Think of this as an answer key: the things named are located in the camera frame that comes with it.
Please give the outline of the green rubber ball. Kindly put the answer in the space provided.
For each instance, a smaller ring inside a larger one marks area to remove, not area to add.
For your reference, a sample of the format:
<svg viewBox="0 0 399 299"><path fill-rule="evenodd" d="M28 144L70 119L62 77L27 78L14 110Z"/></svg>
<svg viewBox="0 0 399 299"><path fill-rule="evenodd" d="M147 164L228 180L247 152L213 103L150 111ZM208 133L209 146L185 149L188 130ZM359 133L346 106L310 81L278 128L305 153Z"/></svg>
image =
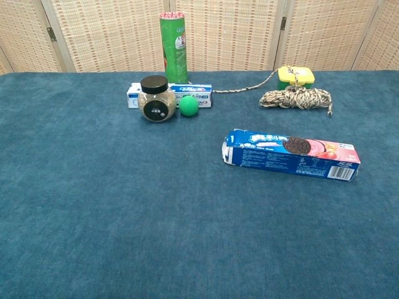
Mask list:
<svg viewBox="0 0 399 299"><path fill-rule="evenodd" d="M197 114L198 109L199 102L194 96L186 95L180 99L179 110L183 116L194 116Z"/></svg>

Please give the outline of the green box with yellow lid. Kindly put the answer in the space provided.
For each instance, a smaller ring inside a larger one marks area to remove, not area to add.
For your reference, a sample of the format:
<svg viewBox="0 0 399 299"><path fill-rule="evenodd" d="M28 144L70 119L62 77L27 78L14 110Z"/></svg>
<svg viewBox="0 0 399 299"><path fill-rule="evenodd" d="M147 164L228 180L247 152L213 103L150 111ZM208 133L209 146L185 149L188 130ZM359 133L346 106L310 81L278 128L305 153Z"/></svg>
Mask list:
<svg viewBox="0 0 399 299"><path fill-rule="evenodd" d="M284 90L288 86L311 88L315 82L315 76L307 67L282 66L277 70L278 89Z"/></svg>

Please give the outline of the green cylindrical chip can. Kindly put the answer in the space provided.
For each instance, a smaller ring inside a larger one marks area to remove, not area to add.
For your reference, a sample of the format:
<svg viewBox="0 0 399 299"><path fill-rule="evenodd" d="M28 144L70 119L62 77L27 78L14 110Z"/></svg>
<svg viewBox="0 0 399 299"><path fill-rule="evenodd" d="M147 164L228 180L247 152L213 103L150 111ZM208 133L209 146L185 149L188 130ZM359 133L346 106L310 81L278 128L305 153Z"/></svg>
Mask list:
<svg viewBox="0 0 399 299"><path fill-rule="evenodd" d="M187 83L186 32L183 12L160 14L165 73L170 83Z"/></svg>

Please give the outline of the white blue toothpaste box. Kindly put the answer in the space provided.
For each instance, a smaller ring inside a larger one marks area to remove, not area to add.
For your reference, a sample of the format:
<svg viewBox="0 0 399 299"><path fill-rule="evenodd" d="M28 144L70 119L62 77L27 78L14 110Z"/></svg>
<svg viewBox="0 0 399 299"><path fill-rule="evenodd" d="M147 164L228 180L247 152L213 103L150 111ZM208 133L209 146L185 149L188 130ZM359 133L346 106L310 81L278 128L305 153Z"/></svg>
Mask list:
<svg viewBox="0 0 399 299"><path fill-rule="evenodd" d="M212 85L211 84L182 84L169 83L168 86L175 93L176 107L179 107L180 100L185 96L195 97L200 108L210 108L212 106ZM138 96L142 88L140 83L132 83L127 91L128 108L138 108Z"/></svg>

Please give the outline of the glass jar with black lid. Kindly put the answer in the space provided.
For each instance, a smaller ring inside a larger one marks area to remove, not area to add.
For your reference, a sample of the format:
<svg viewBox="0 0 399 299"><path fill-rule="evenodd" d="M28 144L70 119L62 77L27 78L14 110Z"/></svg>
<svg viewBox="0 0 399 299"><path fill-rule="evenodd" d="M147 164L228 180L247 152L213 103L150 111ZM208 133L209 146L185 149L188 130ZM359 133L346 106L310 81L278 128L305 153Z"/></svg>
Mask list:
<svg viewBox="0 0 399 299"><path fill-rule="evenodd" d="M176 110L176 97L162 75L151 75L140 82L138 108L143 116L153 122L169 120Z"/></svg>

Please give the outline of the woven folding screen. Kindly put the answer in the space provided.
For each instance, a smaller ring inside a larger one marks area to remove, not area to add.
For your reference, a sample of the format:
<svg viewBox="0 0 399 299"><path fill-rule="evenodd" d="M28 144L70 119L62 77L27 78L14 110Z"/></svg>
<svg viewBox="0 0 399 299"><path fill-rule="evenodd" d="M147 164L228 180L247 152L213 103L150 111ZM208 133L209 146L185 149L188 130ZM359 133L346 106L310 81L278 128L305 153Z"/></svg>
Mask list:
<svg viewBox="0 0 399 299"><path fill-rule="evenodd" d="M190 71L399 70L399 0L0 0L0 75L162 71L173 11Z"/></svg>

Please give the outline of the blue Oreo cookie box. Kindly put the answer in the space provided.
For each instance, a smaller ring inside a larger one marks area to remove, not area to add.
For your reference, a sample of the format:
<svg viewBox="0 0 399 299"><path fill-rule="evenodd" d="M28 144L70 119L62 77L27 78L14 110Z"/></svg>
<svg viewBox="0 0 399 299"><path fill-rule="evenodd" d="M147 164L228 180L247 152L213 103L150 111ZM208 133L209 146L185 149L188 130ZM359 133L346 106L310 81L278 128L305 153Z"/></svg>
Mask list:
<svg viewBox="0 0 399 299"><path fill-rule="evenodd" d="M234 129L222 144L226 164L351 181L361 161L350 144Z"/></svg>

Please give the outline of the blue tablecloth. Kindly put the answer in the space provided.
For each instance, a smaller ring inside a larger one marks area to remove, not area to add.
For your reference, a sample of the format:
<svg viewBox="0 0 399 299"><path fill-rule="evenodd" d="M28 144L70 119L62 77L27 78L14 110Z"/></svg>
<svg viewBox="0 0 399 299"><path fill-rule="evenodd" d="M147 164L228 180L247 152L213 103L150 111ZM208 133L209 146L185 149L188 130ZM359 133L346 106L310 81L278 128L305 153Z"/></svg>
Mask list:
<svg viewBox="0 0 399 299"><path fill-rule="evenodd" d="M324 109L263 108L267 72L193 72L213 106L127 107L144 74L0 75L0 299L399 299L399 71L317 72ZM233 129L354 145L349 183L225 164Z"/></svg>

